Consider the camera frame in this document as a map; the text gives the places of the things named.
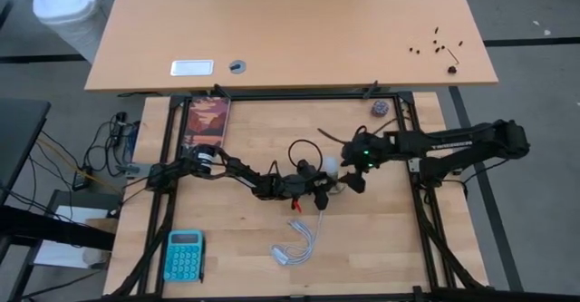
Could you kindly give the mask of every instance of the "calculator display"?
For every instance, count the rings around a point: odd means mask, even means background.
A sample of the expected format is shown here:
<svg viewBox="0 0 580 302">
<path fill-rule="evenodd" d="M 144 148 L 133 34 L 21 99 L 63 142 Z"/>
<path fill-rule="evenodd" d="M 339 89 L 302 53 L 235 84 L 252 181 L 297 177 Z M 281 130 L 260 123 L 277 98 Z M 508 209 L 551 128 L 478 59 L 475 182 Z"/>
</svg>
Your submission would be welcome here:
<svg viewBox="0 0 580 302">
<path fill-rule="evenodd" d="M 198 234 L 173 234 L 171 243 L 198 243 Z"/>
</svg>

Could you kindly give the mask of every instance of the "usb cable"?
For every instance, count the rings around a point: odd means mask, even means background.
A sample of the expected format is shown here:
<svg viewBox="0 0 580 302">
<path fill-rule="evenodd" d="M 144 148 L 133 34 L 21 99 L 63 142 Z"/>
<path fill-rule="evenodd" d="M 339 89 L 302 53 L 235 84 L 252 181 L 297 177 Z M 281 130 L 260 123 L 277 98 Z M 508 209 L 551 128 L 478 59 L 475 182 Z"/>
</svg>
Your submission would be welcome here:
<svg viewBox="0 0 580 302">
<path fill-rule="evenodd" d="M 279 245 L 275 244 L 270 248 L 272 258 L 282 266 L 286 265 L 300 265 L 305 263 L 314 252 L 314 244 L 320 232 L 320 225 L 323 222 L 323 212 L 318 214 L 318 224 L 316 225 L 316 232 L 313 234 L 308 226 L 298 219 L 289 220 L 288 224 L 302 234 L 306 238 L 306 247 L 297 247 L 294 245 Z"/>
</svg>

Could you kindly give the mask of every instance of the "white trash bin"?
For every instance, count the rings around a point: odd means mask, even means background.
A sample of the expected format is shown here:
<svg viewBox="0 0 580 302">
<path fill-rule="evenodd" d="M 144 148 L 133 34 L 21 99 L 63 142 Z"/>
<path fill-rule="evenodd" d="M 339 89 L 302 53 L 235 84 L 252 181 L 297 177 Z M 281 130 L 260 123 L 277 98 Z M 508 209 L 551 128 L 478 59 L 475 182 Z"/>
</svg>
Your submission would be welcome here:
<svg viewBox="0 0 580 302">
<path fill-rule="evenodd" d="M 107 19 L 101 0 L 34 0 L 34 14 L 89 63 L 101 42 Z"/>
</svg>

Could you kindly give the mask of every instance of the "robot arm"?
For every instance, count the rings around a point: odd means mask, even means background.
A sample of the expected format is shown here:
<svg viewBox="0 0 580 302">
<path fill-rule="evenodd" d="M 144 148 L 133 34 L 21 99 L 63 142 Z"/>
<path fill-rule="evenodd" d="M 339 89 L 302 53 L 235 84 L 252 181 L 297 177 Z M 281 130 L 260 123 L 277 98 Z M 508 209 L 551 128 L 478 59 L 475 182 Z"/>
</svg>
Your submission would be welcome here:
<svg viewBox="0 0 580 302">
<path fill-rule="evenodd" d="M 462 149 L 442 158 L 421 157 L 429 151 L 456 148 Z M 364 172 L 379 168 L 386 161 L 408 161 L 411 172 L 418 173 L 421 184 L 440 186 L 451 171 L 464 170 L 493 157 L 519 159 L 528 152 L 524 129 L 514 121 L 499 120 L 466 129 L 432 133 L 384 132 L 382 137 L 367 132 L 362 126 L 342 150 L 341 166 L 353 165 L 355 173 L 347 173 L 339 181 L 362 193 Z"/>
<path fill-rule="evenodd" d="M 214 156 L 219 157 L 221 163 L 213 162 Z M 225 170 L 212 174 L 213 165 L 223 166 Z M 246 185 L 260 200 L 292 199 L 292 209 L 300 208 L 297 202 L 305 194 L 314 194 L 316 207 L 320 210 L 326 209 L 326 192 L 336 184 L 324 171 L 317 170 L 305 160 L 297 163 L 296 174 L 284 177 L 279 173 L 261 175 L 239 158 L 229 156 L 223 149 L 199 144 L 172 163 L 151 166 L 146 187 L 148 190 L 169 190 L 177 184 L 178 179 L 188 175 L 205 180 L 229 177 Z"/>
</svg>

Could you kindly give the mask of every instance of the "light wood desk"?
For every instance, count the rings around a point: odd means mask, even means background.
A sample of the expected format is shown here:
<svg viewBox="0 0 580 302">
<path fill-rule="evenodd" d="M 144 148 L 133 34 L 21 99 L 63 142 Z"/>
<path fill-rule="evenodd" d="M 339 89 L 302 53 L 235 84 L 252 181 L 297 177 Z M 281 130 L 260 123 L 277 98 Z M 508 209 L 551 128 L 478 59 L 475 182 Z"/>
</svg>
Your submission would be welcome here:
<svg viewBox="0 0 580 302">
<path fill-rule="evenodd" d="M 449 50 L 460 62 L 455 75 L 447 72 L 456 63 Z M 213 60 L 214 70 L 174 77 L 176 60 Z M 230 72 L 235 60 L 246 62 L 245 72 Z M 115 0 L 85 89 L 331 88 L 374 81 L 462 85 L 498 78 L 466 0 Z"/>
<path fill-rule="evenodd" d="M 421 128 L 426 132 L 444 130 L 437 95 L 414 95 Z M 146 101 L 136 162 L 159 160 L 168 104 L 169 98 Z M 371 104 L 372 100 L 233 102 L 224 148 L 261 172 L 267 171 L 272 160 L 278 160 L 282 174 L 288 174 L 294 170 L 286 149 L 296 139 L 314 141 L 324 155 L 339 157 L 341 146 L 323 137 L 317 127 L 348 139 L 361 124 L 374 129 L 393 117 L 393 108 L 385 118 L 372 117 Z M 396 130 L 397 126 L 392 124 L 387 129 Z M 293 157 L 317 163 L 316 153 L 308 145 L 296 145 Z M 367 174 L 366 179 L 363 194 L 347 188 L 330 197 L 312 258 L 294 267 L 278 266 L 269 256 L 270 245 L 301 239 L 286 224 L 297 216 L 288 201 L 260 201 L 231 179 L 181 179 L 173 228 L 205 231 L 206 279 L 203 284 L 166 283 L 163 296 L 401 293 L 410 292 L 414 285 L 428 290 L 404 163 L 387 162 Z M 126 197 L 141 188 L 141 183 L 130 187 Z M 445 183 L 436 191 L 449 247 L 474 278 L 485 283 L 478 242 L 460 185 Z M 151 201 L 152 194 L 143 192 L 123 207 L 105 293 L 125 279 L 140 257 Z M 314 226 L 317 210 L 312 197 L 302 198 L 301 205 L 301 219 Z M 155 274 L 157 260 L 152 265 L 151 274 Z"/>
</svg>

